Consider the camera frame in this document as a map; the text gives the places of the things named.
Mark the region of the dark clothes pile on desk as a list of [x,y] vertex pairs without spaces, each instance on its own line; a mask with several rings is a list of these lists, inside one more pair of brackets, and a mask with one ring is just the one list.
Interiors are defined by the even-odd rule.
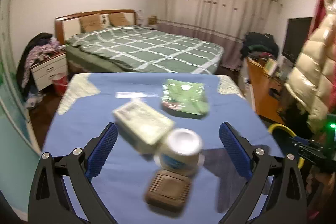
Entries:
[[240,60],[244,60],[251,52],[266,52],[278,58],[279,47],[271,34],[248,32],[240,50]]

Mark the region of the left brown pillow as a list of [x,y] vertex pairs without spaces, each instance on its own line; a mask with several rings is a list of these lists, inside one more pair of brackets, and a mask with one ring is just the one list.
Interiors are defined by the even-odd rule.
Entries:
[[100,14],[82,16],[79,18],[79,22],[80,22],[82,31],[85,33],[99,31],[104,28],[102,25]]

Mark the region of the wooden desk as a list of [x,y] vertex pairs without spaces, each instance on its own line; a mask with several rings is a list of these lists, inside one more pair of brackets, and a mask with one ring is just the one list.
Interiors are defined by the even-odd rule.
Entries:
[[256,114],[268,122],[285,124],[277,112],[279,100],[269,94],[270,88],[279,90],[280,85],[264,72],[263,67],[257,65],[250,58],[247,58],[246,61]]

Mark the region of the red quilted jacket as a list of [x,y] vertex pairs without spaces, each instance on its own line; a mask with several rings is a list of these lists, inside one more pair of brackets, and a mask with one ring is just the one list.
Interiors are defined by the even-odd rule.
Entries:
[[335,13],[335,0],[318,0],[314,9],[308,36],[311,36],[311,34],[319,28],[324,17],[331,13]]

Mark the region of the white blue round tub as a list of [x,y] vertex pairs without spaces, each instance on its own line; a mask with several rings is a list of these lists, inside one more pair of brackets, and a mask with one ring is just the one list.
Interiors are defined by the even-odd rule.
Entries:
[[202,148],[203,142],[197,133],[177,128],[167,135],[153,159],[162,169],[191,177],[204,163]]

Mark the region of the pink striped curtain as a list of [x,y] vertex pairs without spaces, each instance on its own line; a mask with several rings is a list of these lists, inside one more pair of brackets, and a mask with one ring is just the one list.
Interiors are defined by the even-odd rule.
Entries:
[[263,32],[272,0],[154,0],[160,31],[198,38],[224,49],[221,66],[236,69],[248,32]]

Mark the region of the wooden headboard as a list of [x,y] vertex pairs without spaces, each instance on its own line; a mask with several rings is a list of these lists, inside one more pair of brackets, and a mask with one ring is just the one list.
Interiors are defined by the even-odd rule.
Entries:
[[109,26],[108,15],[119,12],[123,12],[125,14],[126,19],[131,24],[133,25],[137,24],[137,14],[135,10],[126,9],[126,10],[100,10],[100,11],[78,12],[76,14],[61,16],[54,20],[55,37],[60,42],[60,44],[65,44],[68,38],[81,33],[82,29],[79,19],[83,16],[89,16],[94,14],[100,14],[101,22],[103,22],[104,19],[106,20],[106,23],[102,24],[104,28],[106,28],[107,26]]

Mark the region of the white nightstand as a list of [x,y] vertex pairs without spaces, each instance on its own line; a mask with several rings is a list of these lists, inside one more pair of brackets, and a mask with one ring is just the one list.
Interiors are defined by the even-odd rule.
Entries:
[[31,73],[38,91],[52,85],[52,78],[55,75],[59,73],[68,74],[66,53],[55,53],[40,64],[33,65]]

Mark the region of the brown pillow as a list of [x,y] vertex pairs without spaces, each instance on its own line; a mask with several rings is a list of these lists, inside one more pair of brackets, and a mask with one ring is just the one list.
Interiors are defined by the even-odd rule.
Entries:
[[109,14],[108,19],[109,19],[110,25],[114,27],[131,25],[130,21],[127,20],[124,12]]
[[80,22],[82,31],[85,33],[99,31],[104,28],[102,25],[100,14],[82,16],[79,18],[79,22]]

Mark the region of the black television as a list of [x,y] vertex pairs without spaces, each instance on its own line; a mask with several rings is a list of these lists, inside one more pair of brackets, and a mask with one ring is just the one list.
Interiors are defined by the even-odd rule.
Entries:
[[288,19],[282,55],[292,63],[295,63],[307,40],[312,19],[312,17]]

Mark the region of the green snack bag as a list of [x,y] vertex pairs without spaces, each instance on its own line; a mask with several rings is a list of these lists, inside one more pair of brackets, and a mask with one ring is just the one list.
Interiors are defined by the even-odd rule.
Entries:
[[162,85],[162,106],[174,115],[188,118],[202,118],[210,110],[203,83],[174,79],[165,79]]

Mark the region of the yellow rimmed trash bin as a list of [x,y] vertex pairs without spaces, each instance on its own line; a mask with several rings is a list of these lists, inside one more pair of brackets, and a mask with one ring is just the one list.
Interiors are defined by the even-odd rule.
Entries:
[[286,156],[291,153],[297,161],[298,168],[301,169],[305,160],[298,155],[298,147],[295,140],[297,135],[291,129],[279,123],[270,125],[268,132],[273,136],[283,154]]

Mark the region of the green plaid bed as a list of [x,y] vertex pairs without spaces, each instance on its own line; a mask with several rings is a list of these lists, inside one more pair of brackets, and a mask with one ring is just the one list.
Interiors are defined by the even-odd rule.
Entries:
[[125,71],[213,74],[224,49],[216,44],[140,26],[107,27],[75,34],[66,48],[108,61]]

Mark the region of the cream puffer jacket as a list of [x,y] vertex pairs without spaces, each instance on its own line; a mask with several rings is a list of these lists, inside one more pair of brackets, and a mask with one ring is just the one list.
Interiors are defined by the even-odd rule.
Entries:
[[329,110],[335,67],[335,14],[324,17],[305,42],[285,82],[287,91],[308,113],[312,132],[322,129]]

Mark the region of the clothes pile on nightstand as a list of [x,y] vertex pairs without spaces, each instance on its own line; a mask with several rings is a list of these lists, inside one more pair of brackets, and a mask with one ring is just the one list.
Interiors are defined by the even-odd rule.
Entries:
[[37,96],[40,92],[35,85],[31,67],[64,50],[65,46],[61,45],[52,34],[46,32],[30,40],[22,53],[16,73],[17,84],[24,101],[27,101],[30,96]]

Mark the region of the red bucket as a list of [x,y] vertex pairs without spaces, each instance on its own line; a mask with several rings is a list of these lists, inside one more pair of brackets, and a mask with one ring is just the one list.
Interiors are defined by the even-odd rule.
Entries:
[[58,73],[51,78],[55,92],[59,96],[63,96],[68,86],[68,76],[66,73]]

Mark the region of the right brown pillow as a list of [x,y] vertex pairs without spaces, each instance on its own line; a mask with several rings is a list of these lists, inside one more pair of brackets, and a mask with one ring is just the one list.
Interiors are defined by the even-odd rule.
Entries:
[[110,25],[114,27],[131,25],[130,21],[127,20],[124,12],[109,14],[108,19],[109,19]]

